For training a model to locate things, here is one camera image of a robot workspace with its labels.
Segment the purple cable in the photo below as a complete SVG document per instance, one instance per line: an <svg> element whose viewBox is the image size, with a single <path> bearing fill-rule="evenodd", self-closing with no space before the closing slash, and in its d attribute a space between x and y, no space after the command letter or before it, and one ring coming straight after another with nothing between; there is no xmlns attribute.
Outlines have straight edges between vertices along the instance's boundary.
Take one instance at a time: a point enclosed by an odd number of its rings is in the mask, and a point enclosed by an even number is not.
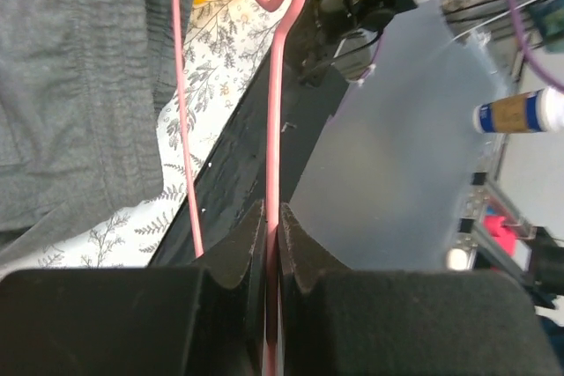
<svg viewBox="0 0 564 376"><path fill-rule="evenodd" d="M519 13L519 7L516 0L507 0L509 6L509 15L511 17L511 24L515 30L517 43L519 48L523 51L523 57L525 61L529 64L532 71L542 79L548 85L551 85L559 92L564 92L564 84L558 81L555 77L550 75L543 67L538 63L537 58L533 55L529 43L527 43L527 36L525 34L525 28L523 25L523 20L521 19L521 14Z"/></svg>
<svg viewBox="0 0 564 376"><path fill-rule="evenodd" d="M370 60L370 65L375 65L376 64L376 60L378 59L378 54L380 53L380 47L382 46L382 41L384 39L384 32L382 31L382 36L380 37L380 40L378 41L378 44L376 44L376 49L374 51L374 54L372 55L372 59ZM373 70L371 69L371 66L368 66L363 72L362 74L360 74L360 78L358 81L362 81L364 82L364 78L368 77L370 75L370 73L373 72ZM357 85L359 85L359 87L355 87L355 88L360 88L360 86L362 85L362 83L359 82L355 82ZM327 121L326 125L330 125L332 122L335 121L335 119L337 119L339 117L339 115L343 112L343 110L346 107L346 103L348 102L348 100L351 99L353 92L356 92L356 90L351 90L351 91L347 91L347 93L345 94L345 97L343 98L343 100L341 100L341 104L339 105L337 112L331 116L329 118L329 120Z"/></svg>

